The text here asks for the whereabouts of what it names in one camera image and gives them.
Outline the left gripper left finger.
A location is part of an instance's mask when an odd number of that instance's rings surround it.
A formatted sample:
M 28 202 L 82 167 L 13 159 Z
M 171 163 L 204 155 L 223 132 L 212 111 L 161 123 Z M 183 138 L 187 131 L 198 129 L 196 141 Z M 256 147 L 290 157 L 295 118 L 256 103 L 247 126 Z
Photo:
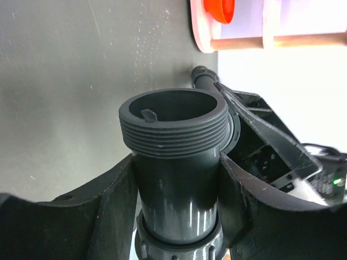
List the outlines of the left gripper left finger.
M 132 157 L 52 201 L 1 194 L 1 259 L 128 259 L 138 189 Z

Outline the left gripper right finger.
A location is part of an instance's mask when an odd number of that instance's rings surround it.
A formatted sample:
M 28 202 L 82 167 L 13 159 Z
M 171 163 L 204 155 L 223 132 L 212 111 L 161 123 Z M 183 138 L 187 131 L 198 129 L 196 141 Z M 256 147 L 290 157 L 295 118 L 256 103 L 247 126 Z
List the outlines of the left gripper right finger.
M 220 155 L 219 215 L 232 259 L 346 259 L 346 204 L 284 193 Z

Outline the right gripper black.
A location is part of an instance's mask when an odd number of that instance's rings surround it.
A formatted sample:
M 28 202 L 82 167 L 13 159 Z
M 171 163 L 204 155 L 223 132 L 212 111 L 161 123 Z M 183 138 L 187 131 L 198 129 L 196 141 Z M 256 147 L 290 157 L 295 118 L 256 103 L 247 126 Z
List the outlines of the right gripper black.
M 233 137 L 227 153 L 241 168 L 291 194 L 298 177 L 308 179 L 323 170 L 263 98 L 232 91 L 220 82 L 215 87 L 230 105 Z

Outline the grey plastic pipe fitting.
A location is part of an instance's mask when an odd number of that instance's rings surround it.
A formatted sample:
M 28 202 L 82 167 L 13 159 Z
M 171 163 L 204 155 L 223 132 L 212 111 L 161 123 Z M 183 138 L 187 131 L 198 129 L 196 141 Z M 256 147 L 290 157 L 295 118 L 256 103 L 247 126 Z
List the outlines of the grey plastic pipe fitting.
M 220 153 L 230 142 L 222 95 L 155 90 L 119 108 L 142 202 L 134 247 L 139 259 L 223 259 L 217 209 Z

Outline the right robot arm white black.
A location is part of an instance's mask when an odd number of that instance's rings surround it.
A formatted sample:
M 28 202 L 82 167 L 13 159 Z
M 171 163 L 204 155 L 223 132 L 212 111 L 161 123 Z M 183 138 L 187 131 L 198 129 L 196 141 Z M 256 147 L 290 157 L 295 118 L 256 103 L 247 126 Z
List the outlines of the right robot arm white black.
M 227 155 L 246 172 L 271 186 L 322 205 L 343 202 L 346 154 L 300 143 L 266 101 L 254 93 L 215 84 L 239 117 L 237 144 Z

